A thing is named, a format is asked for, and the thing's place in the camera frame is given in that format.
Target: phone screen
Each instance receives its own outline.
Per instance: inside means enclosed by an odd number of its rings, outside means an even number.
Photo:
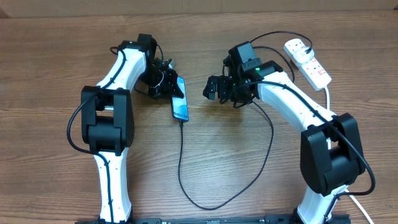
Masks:
[[[185,93],[185,81],[183,78],[177,78],[177,85],[184,94],[184,98],[172,97],[172,114],[173,118],[189,121],[187,94]]]

